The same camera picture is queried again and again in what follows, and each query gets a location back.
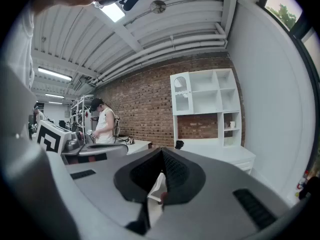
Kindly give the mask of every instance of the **tree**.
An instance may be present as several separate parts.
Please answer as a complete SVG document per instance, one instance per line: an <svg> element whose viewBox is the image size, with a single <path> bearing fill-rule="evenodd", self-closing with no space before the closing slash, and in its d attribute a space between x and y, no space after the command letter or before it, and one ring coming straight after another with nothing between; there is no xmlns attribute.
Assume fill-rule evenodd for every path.
<svg viewBox="0 0 320 240"><path fill-rule="evenodd" d="M278 11L269 6L267 6L266 8L274 15L276 15L289 29L291 29L297 21L296 15L289 13L287 7L281 3L280 10Z"/></svg>

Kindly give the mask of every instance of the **brick wall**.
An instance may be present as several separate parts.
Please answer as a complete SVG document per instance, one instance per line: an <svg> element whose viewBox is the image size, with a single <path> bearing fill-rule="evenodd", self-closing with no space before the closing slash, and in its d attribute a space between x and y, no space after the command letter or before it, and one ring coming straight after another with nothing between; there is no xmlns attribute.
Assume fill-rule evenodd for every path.
<svg viewBox="0 0 320 240"><path fill-rule="evenodd" d="M227 52L173 58L127 74L95 92L120 117L121 134L150 141L154 147L173 147L173 115L170 75L209 69L231 68L236 78L242 113L242 145L245 141L245 112L234 65ZM216 114L178 117L179 138L217 138Z"/></svg>

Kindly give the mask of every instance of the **black vent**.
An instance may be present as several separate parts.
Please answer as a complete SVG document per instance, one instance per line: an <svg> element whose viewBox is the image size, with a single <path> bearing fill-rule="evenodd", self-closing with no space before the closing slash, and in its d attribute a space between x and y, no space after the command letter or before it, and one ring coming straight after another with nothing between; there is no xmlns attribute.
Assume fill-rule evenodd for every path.
<svg viewBox="0 0 320 240"><path fill-rule="evenodd" d="M276 221L276 217L248 189L238 189L233 195L260 230Z"/></svg>
<svg viewBox="0 0 320 240"><path fill-rule="evenodd" d="M90 175L96 174L94 170L84 170L80 172L71 173L70 176L73 180L84 178Z"/></svg>

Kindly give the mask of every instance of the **white tank top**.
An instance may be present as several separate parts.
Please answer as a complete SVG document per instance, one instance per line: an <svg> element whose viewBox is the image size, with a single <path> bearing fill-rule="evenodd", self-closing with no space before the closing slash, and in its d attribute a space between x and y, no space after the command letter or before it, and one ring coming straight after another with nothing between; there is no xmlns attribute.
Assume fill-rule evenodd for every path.
<svg viewBox="0 0 320 240"><path fill-rule="evenodd" d="M106 115L107 115L108 111L111 111L113 113L113 120L115 119L115 113L113 112L113 110L111 108L107 107L104 111L100 112L99 120L98 120L98 123L96 125L95 130L102 129L107 126ZM99 138L95 139L95 143L97 143L97 144L98 143L104 143L104 144L105 143L107 143L107 144L115 143L115 137L113 136L113 129L111 129L108 132L101 133Z"/></svg>

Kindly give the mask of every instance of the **white wall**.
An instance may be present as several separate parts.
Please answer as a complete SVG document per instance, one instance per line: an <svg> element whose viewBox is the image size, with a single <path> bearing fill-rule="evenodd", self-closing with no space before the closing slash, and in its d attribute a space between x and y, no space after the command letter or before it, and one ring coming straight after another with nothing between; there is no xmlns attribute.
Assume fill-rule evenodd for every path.
<svg viewBox="0 0 320 240"><path fill-rule="evenodd" d="M69 116L65 118L65 111L67 110L68 107L64 105L45 103L43 113L50 120L54 120L56 125L59 125L60 120L65 122L69 120Z"/></svg>
<svg viewBox="0 0 320 240"><path fill-rule="evenodd" d="M253 175L288 201L312 150L313 90L283 29L253 2L238 1L227 49L243 94L245 147L256 155Z"/></svg>

